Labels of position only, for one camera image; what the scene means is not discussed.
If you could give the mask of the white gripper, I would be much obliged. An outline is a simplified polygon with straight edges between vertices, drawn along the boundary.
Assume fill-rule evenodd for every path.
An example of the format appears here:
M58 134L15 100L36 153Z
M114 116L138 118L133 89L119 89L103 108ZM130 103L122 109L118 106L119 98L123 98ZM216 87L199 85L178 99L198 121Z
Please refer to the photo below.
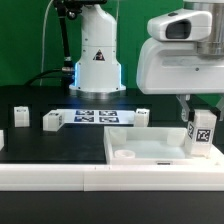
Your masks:
M159 42L148 39L142 46L136 83L144 94L178 94L184 122L194 121L186 94L224 93L224 57L196 53L194 42ZM224 120L224 94L214 114Z

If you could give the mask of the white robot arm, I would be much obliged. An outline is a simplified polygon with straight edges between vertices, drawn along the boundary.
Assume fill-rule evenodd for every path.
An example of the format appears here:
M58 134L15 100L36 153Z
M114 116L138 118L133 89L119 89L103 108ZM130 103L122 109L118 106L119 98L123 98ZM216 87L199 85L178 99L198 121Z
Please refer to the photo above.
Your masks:
M71 88L85 95L124 90L116 58L116 21L98 4L83 8L82 53L75 63ZM140 50L136 84L144 94L175 94L194 118L186 97L220 94L212 110L224 117L224 0L183 0L173 12L148 21L147 39Z

